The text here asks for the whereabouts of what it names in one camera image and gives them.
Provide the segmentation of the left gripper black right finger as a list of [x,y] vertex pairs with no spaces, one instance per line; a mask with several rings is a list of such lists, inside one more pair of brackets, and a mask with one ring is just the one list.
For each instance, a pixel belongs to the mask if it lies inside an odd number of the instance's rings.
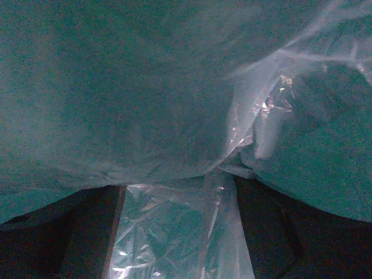
[[371,223],[318,210],[236,176],[255,278],[371,278]]

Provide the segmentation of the light blue plastic bag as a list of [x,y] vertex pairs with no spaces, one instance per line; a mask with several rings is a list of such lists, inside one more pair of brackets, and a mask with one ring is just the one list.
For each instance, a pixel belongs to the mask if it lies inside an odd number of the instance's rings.
[[255,278],[236,176],[371,223],[370,1],[1,2],[1,224],[123,185],[107,278]]

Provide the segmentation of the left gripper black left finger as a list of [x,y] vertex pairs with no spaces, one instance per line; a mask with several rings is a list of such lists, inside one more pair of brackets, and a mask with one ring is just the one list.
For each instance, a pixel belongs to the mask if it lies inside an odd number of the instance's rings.
[[86,189],[1,224],[1,278],[107,278],[126,187]]

